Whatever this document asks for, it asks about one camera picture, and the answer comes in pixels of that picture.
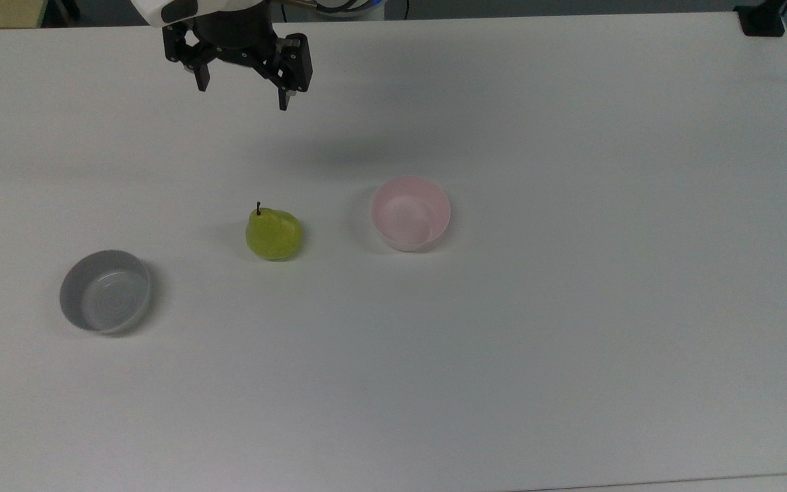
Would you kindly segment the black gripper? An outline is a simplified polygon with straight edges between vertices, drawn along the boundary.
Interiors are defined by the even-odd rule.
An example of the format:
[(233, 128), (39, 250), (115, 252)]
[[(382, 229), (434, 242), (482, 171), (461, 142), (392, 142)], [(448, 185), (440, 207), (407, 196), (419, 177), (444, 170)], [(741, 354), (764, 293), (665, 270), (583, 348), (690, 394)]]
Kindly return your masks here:
[[(194, 44), (187, 40), (191, 33), (199, 40)], [(257, 72), (276, 87), (281, 111), (288, 109), (291, 97), (306, 92), (312, 80), (308, 38), (300, 32), (278, 38), (268, 5), (194, 16), (188, 25), (163, 27), (162, 37), (165, 58), (184, 66), (194, 76), (200, 92), (207, 90), (208, 65), (215, 58), (215, 50), (209, 52), (207, 44), (225, 54), (237, 52), (237, 64), (247, 65), (252, 60), (259, 66)]]

